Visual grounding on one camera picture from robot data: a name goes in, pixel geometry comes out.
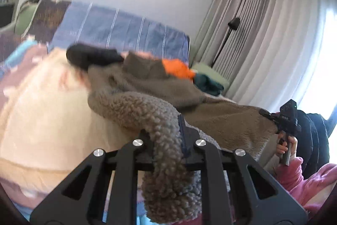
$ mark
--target metal screw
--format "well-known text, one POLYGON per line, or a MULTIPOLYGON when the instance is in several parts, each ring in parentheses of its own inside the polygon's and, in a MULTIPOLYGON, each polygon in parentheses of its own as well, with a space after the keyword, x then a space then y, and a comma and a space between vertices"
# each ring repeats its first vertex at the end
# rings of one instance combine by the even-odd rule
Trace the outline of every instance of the metal screw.
POLYGON ((244 156, 246 154, 246 151, 244 149, 236 149, 235 154, 237 156, 244 156))
POLYGON ((197 146, 205 146, 205 145, 206 145, 206 141, 203 140, 203 139, 198 139, 198 140, 195 142, 195 144, 196 144, 197 146))
POLYGON ((94 151, 94 156, 102 156, 104 154, 104 151, 102 149, 96 149, 94 151))
POLYGON ((143 145, 143 140, 141 140, 141 139, 135 139, 133 142, 132 142, 132 144, 134 145, 134 146, 137 146, 137 147, 139 147, 139 146, 142 146, 143 145))

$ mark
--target hand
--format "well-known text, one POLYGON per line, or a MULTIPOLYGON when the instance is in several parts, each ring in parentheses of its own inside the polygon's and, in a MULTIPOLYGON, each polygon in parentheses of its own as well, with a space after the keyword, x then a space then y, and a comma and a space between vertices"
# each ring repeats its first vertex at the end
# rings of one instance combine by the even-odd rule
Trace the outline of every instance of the hand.
MULTIPOLYGON (((278 134, 277 140, 279 141, 281 138, 285 138, 285 132, 281 132, 281 133, 278 134)), ((290 155, 296 156, 297 138, 289 136, 288 140, 289 140, 290 143, 292 143, 290 155)), ((282 156, 285 152, 287 152, 287 150, 288 150, 288 148, 287 148, 287 142, 286 141, 284 141, 282 145, 281 144, 276 145, 276 155, 278 157, 282 156)))

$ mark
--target window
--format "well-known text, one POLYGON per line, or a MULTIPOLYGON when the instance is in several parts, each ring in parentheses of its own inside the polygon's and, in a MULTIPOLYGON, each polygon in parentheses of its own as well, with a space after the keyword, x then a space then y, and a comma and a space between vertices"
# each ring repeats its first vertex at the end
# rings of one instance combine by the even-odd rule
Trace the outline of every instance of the window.
MULTIPOLYGON (((337 118, 337 13, 328 10, 315 71, 299 105, 306 113, 321 114, 330 132, 337 118)), ((329 138, 330 162, 337 163, 337 130, 329 138)))

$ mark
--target orange fabric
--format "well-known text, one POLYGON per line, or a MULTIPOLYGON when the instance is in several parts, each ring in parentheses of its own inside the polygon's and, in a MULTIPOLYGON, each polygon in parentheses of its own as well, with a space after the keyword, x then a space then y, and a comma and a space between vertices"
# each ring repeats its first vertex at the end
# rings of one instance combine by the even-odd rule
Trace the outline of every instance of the orange fabric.
POLYGON ((186 78, 193 81, 195 73, 179 59, 163 59, 162 60, 166 73, 174 75, 178 78, 186 78))

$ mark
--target black lamp head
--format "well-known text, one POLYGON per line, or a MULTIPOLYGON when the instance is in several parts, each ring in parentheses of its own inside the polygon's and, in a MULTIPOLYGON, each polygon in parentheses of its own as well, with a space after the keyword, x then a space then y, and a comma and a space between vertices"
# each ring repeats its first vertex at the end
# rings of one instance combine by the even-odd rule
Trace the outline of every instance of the black lamp head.
POLYGON ((236 31, 239 28, 239 25, 240 25, 239 17, 235 17, 230 22, 228 22, 228 26, 234 31, 236 31))

